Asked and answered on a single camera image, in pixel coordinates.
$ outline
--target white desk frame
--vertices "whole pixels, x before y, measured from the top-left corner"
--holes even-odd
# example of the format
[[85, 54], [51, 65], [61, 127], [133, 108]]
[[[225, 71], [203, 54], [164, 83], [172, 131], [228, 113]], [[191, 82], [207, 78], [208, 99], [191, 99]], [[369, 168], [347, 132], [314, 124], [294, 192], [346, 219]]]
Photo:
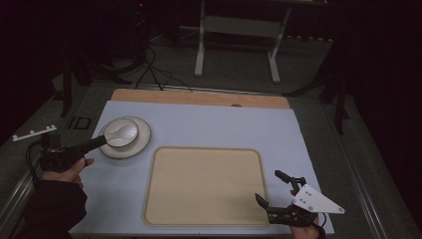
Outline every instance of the white desk frame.
[[247, 20], [237, 18], [226, 18], [218, 16], [208, 16], [205, 14], [205, 0], [201, 2], [201, 19], [199, 26], [199, 47], [196, 57], [195, 76], [201, 77], [204, 66], [204, 35], [207, 32], [218, 32], [227, 34], [248, 35], [257, 37], [275, 38], [275, 45], [272, 51], [268, 52], [268, 61], [270, 64], [273, 83], [280, 83], [279, 70], [277, 68], [276, 56], [279, 51], [280, 43], [283, 39], [291, 8], [285, 12], [283, 22], [269, 22], [258, 20]]

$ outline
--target white bracket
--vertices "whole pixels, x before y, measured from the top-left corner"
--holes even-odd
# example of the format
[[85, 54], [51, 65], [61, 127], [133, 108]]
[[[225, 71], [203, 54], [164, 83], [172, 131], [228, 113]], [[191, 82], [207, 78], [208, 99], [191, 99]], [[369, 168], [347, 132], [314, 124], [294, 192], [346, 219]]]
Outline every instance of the white bracket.
[[43, 133], [46, 133], [46, 132], [49, 132], [49, 131], [53, 131], [53, 130], [56, 130], [56, 129], [57, 128], [52, 124], [51, 126], [47, 126], [46, 129], [44, 129], [44, 130], [40, 130], [40, 131], [37, 131], [37, 132], [31, 130], [29, 132], [29, 134], [24, 135], [24, 136], [20, 136], [19, 137], [18, 135], [13, 135], [13, 141], [17, 141], [17, 140], [21, 140], [21, 139], [24, 139], [24, 138], [32, 137], [32, 136], [35, 136], [35, 135], [43, 134]]
[[305, 184], [298, 192], [292, 203], [309, 212], [343, 214], [345, 210]]

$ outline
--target white plate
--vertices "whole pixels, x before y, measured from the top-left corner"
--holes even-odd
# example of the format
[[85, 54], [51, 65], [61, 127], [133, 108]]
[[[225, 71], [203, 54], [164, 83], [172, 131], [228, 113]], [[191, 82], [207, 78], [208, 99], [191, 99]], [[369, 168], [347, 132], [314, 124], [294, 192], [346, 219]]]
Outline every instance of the white plate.
[[113, 127], [121, 127], [127, 124], [127, 120], [133, 120], [137, 124], [137, 137], [133, 140], [133, 142], [125, 146], [110, 146], [105, 144], [100, 147], [100, 151], [103, 154], [112, 158], [123, 159], [134, 156], [135, 154], [141, 152], [148, 145], [149, 140], [151, 139], [151, 128], [146, 121], [136, 117], [122, 117], [114, 119], [113, 121], [106, 124], [102, 130], [100, 130], [99, 135], [104, 135], [109, 125], [112, 124]]

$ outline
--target person's left hand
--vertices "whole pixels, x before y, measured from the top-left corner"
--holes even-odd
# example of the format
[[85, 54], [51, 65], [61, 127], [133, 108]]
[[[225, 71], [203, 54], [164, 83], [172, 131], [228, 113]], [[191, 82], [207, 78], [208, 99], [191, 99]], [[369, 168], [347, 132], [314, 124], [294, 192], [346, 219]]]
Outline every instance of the person's left hand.
[[69, 168], [67, 171], [62, 173], [55, 172], [55, 171], [46, 171], [44, 172], [41, 179], [43, 180], [57, 180], [57, 181], [66, 181], [66, 182], [73, 182], [80, 186], [80, 188], [84, 188], [84, 185], [81, 182], [81, 178], [79, 174], [82, 172], [84, 167], [89, 166], [94, 163], [93, 158], [84, 159], [81, 158], [75, 164]]

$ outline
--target spoon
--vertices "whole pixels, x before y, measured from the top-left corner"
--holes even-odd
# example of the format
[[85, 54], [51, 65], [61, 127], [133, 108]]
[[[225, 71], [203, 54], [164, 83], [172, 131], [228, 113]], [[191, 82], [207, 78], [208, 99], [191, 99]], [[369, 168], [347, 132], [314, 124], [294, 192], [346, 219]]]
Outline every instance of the spoon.
[[119, 128], [117, 131], [114, 131], [112, 133], [106, 134], [105, 139], [107, 141], [110, 141], [115, 138], [123, 138], [123, 139], [133, 139], [137, 135], [137, 127], [133, 124], [125, 124], [121, 128]]

